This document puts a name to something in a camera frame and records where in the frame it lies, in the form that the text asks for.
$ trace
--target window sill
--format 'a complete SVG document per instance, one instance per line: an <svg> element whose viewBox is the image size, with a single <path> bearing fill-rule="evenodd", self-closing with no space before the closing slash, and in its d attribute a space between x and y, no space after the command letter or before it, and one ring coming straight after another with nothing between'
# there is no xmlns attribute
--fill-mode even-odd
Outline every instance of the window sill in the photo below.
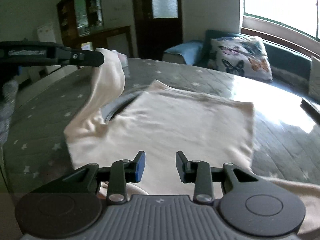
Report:
<svg viewBox="0 0 320 240"><path fill-rule="evenodd" d="M320 42L285 26L244 15L242 27L242 33L250 32L249 35L252 35L257 31L256 36L261 36L265 40L294 49L308 57L320 58Z"/></svg>

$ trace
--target sofa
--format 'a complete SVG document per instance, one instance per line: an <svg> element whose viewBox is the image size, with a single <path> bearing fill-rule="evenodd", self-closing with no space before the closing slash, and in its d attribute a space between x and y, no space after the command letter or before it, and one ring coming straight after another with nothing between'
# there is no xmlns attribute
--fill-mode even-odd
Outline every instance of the sofa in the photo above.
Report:
<svg viewBox="0 0 320 240"><path fill-rule="evenodd" d="M204 41L193 40L164 51L163 61L207 68L211 39L248 37L245 34L207 30ZM308 95L311 58L285 46L263 40L273 73L271 85L301 96Z"/></svg>

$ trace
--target glossy table surface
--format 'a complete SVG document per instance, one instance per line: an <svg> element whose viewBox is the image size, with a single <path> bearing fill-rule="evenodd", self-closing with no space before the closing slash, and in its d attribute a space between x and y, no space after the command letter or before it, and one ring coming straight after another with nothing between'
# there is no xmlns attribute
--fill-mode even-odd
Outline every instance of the glossy table surface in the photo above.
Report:
<svg viewBox="0 0 320 240"><path fill-rule="evenodd" d="M300 97L210 69L134 58L128 61L130 74L124 94L141 90L157 79L173 87L253 102L253 171L320 184L320 127L300 107ZM83 68L15 111L4 145L4 165L12 192L30 191L71 170L63 129L89 94L90 69Z"/></svg>

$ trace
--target door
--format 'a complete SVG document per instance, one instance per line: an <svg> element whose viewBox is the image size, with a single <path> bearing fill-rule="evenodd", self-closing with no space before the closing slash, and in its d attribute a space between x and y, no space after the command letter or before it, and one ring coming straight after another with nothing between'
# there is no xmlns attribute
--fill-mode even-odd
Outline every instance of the door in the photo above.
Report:
<svg viewBox="0 0 320 240"><path fill-rule="evenodd" d="M181 0L133 0L133 9L140 58L161 60L182 43Z"/></svg>

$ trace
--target butterfly pillow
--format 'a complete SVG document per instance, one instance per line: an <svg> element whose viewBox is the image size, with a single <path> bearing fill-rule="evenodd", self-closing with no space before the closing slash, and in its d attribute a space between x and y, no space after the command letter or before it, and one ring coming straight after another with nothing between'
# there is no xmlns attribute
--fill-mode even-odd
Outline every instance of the butterfly pillow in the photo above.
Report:
<svg viewBox="0 0 320 240"><path fill-rule="evenodd" d="M208 67L261 81L272 81L268 55L260 37L211 40Z"/></svg>

